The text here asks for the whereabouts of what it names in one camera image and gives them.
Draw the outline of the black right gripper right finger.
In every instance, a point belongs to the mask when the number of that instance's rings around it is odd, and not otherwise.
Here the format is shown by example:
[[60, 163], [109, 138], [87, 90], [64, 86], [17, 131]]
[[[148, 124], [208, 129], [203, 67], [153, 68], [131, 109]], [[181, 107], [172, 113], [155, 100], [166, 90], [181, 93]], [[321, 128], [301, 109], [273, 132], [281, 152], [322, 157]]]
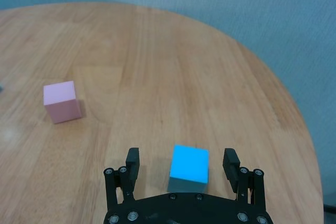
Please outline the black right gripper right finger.
[[264, 172], [261, 169], [250, 171], [241, 166], [233, 148], [224, 149], [223, 169], [237, 202], [265, 207]]

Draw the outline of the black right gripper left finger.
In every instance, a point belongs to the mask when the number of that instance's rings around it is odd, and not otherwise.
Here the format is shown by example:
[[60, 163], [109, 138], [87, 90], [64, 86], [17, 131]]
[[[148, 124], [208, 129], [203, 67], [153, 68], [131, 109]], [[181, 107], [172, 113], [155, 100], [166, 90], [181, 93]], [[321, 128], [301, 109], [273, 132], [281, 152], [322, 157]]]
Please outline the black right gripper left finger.
[[118, 205], [117, 188], [121, 188], [123, 202], [135, 201], [133, 192], [138, 178], [139, 168], [139, 148], [132, 147], [128, 151], [124, 166], [119, 167], [117, 170], [109, 167], [103, 171], [106, 185], [107, 207], [115, 207]]

